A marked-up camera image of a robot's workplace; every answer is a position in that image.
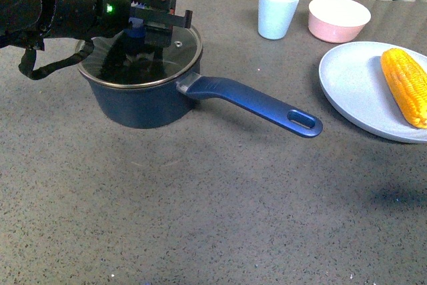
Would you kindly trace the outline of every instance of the gray speckled countertop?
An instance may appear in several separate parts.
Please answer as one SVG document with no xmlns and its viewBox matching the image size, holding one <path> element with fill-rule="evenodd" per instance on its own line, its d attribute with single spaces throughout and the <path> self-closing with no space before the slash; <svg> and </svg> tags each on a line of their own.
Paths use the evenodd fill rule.
<svg viewBox="0 0 427 285">
<path fill-rule="evenodd" d="M 335 45 L 301 0 L 286 37 L 257 33 L 258 0 L 178 0 L 201 71 L 318 116 L 303 139 L 216 99 L 175 123 L 108 120 L 76 67 L 31 81 L 0 51 L 0 284 L 424 284 L 427 149 L 342 117 L 319 84 Z M 427 4 L 363 1 L 357 40 L 427 54 Z M 67 57 L 49 40 L 38 64 Z"/>
</svg>

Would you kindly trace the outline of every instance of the pink bowl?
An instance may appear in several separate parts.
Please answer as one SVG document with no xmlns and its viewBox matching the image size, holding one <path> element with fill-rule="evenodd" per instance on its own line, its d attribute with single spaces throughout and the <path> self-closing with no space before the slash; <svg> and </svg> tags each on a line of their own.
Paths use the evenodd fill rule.
<svg viewBox="0 0 427 285">
<path fill-rule="evenodd" d="M 328 43 L 353 40 L 371 19 L 369 10 L 353 0 L 312 0 L 308 29 Z"/>
</svg>

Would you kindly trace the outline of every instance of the pot lid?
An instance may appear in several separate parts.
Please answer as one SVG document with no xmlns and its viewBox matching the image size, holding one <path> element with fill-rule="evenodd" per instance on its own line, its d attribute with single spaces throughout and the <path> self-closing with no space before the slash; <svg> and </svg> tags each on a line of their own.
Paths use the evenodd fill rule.
<svg viewBox="0 0 427 285">
<path fill-rule="evenodd" d="M 77 44 L 76 52 L 84 45 Z M 185 73 L 201 56 L 201 39 L 195 28 L 174 27 L 169 47 L 144 45 L 121 32 L 113 38 L 93 39 L 93 53 L 79 63 L 86 78 L 116 88 L 160 85 Z"/>
</svg>

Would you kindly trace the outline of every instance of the handle hole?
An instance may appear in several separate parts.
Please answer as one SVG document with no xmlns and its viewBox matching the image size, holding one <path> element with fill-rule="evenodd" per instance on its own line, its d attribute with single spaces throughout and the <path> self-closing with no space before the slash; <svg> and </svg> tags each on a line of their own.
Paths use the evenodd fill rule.
<svg viewBox="0 0 427 285">
<path fill-rule="evenodd" d="M 313 128 L 316 124 L 316 121 L 313 117 L 310 117 L 309 115 L 306 115 L 294 109 L 288 112 L 288 119 L 293 123 L 296 123 L 308 129 Z"/>
</svg>

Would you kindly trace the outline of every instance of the light blue cup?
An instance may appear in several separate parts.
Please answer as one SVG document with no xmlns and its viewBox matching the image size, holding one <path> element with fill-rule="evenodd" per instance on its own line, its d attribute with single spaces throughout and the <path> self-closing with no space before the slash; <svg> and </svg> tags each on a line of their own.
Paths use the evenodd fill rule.
<svg viewBox="0 0 427 285">
<path fill-rule="evenodd" d="M 275 40 L 285 37 L 300 0 L 259 0 L 258 33 Z"/>
</svg>

